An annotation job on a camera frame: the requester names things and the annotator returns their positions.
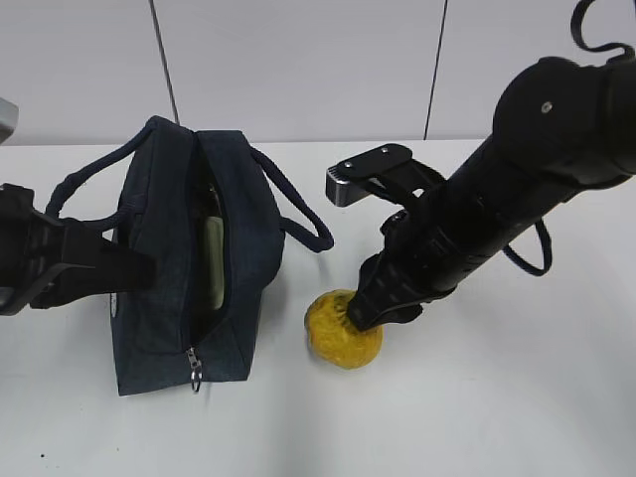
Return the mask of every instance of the black strap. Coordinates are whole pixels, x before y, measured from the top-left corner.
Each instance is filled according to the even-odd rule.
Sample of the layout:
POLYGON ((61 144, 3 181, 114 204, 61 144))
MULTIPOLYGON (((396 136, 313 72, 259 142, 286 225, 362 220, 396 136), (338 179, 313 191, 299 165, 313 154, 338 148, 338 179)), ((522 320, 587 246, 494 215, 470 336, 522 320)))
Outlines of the black strap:
MULTIPOLYGON (((47 215, 57 219, 60 216, 60 211, 62 210, 65 202, 76 192, 76 190, 84 182, 86 182, 96 173, 109 166, 112 166, 113 164, 121 161, 122 159, 125 159, 127 156, 132 154, 139 148, 139 146, 141 146, 141 144, 146 140, 146 138, 154 129, 154 124, 149 122, 141 131, 139 131, 139 133, 135 137, 133 137, 119 149, 106 154, 102 158, 97 159, 91 164, 88 164, 87 166, 79 169, 77 172, 74 172, 67 176, 67 178, 62 183, 58 184, 56 189, 53 191, 51 200, 49 201, 49 204, 46 208, 47 215)), ((129 203, 120 204, 117 212, 115 212, 111 216, 99 221, 86 221, 84 223, 87 227, 96 231, 104 232, 110 229, 114 229, 119 224, 121 224, 121 222, 130 214, 143 211, 143 209, 145 208, 145 200, 145 196, 136 196, 129 203)))
POLYGON ((504 247, 504 254, 519 268, 521 268, 523 271, 526 271, 530 275, 543 276, 548 273, 550 268, 553 266, 553 241, 550 238, 550 233, 548 232, 543 219, 539 220, 535 224, 535 229, 537 229, 537 235, 539 236, 542 252, 544 254, 543 268, 536 268, 534 265, 530 265, 529 263, 527 263, 514 250, 512 250, 509 245, 506 245, 504 247))
POLYGON ((332 237, 327 226, 320 220, 320 218, 312 211, 309 206, 302 199, 298 191, 289 182, 285 175, 271 162, 271 160, 257 149, 251 148, 251 157, 260 165, 267 177, 274 183, 274 185, 283 193, 283 195, 291 202, 296 209, 311 221, 316 228, 318 236, 316 237, 300 224, 287 219, 286 217, 280 218, 280 227, 290 234, 292 237, 300 241, 307 248, 312 251, 319 252, 328 250, 334 246, 334 238, 332 237))

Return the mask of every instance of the fabric bag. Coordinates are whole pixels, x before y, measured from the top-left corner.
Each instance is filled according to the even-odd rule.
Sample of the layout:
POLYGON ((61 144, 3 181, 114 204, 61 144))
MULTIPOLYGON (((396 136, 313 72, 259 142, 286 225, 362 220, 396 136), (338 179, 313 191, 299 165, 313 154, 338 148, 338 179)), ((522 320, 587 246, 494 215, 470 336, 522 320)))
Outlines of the fabric bag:
POLYGON ((84 222, 114 229, 113 241, 155 260, 150 289, 111 296, 119 394, 246 380, 261 293, 278 271, 285 233, 315 252, 331 248, 333 238, 241 132, 193 132, 158 116, 130 142, 67 177, 47 214, 57 218, 81 184, 132 152, 117 212, 84 222), (280 215, 265 175, 317 236, 280 215))

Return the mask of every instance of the bag strap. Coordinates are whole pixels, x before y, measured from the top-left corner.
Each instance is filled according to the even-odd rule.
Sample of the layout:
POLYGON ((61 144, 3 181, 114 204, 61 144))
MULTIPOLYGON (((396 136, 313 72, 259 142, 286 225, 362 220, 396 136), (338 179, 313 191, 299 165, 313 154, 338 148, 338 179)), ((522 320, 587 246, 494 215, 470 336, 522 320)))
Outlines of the bag strap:
MULTIPOLYGON (((60 216, 60 211, 65 202, 76 192, 76 190, 88 179, 104 170, 107 167, 125 159, 130 154, 135 152, 141 144, 147 139, 152 131, 154 131, 156 125, 154 122, 149 121, 141 131, 137 133, 130 141, 125 143, 119 149, 106 154, 100 159, 82 167, 77 172, 74 172, 67 176, 67 178, 58 184, 51 195, 51 200, 46 208, 46 214, 50 217, 57 219, 60 216)), ((146 198, 143 195, 135 196, 131 201, 120 204, 117 212, 111 216, 106 217, 98 221, 85 221, 83 222, 87 227, 105 232, 110 229, 114 229, 121 224, 126 217, 129 217, 135 212, 143 211, 145 207, 146 198)))
POLYGON ((318 236, 313 235, 297 222, 286 217, 280 218, 280 228, 300 241, 312 251, 320 252, 334 246, 334 238, 327 226, 320 220, 314 211, 305 203, 298 191, 289 182, 285 175, 259 150, 251 147, 251 157, 260 165, 265 175, 283 193, 283 195, 298 209, 316 228, 318 236))

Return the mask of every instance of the yellow ball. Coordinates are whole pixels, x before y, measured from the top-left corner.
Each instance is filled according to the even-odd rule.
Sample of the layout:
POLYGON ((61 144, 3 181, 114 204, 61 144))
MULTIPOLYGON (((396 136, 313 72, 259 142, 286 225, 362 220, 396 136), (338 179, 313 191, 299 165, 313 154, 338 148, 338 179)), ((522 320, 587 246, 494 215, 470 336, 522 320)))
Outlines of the yellow ball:
POLYGON ((355 291, 334 290, 319 296, 305 316, 309 343, 322 359, 347 370, 370 363, 382 346, 382 327, 360 332, 347 317, 355 291))

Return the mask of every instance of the white table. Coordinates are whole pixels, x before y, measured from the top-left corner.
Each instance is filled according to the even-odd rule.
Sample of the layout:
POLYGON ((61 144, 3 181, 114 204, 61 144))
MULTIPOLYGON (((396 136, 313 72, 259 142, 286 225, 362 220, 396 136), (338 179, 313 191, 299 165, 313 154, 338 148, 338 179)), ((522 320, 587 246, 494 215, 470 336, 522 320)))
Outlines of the white table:
MULTIPOLYGON (((412 324, 387 326, 368 367, 344 372, 311 357, 307 306, 356 286, 395 209, 373 198, 333 207, 324 171, 376 145, 261 146, 336 247, 314 255, 287 239, 246 383, 118 397, 105 297, 1 317, 0 475, 636 475, 636 183, 549 215, 546 277, 498 255, 412 324)), ((477 142, 405 145, 448 175, 477 142)), ((34 188, 43 209, 67 173, 111 149, 0 147, 0 182, 34 188)), ((112 212, 125 168, 81 188, 68 215, 112 212)), ((534 234, 516 246, 539 259, 534 234)))

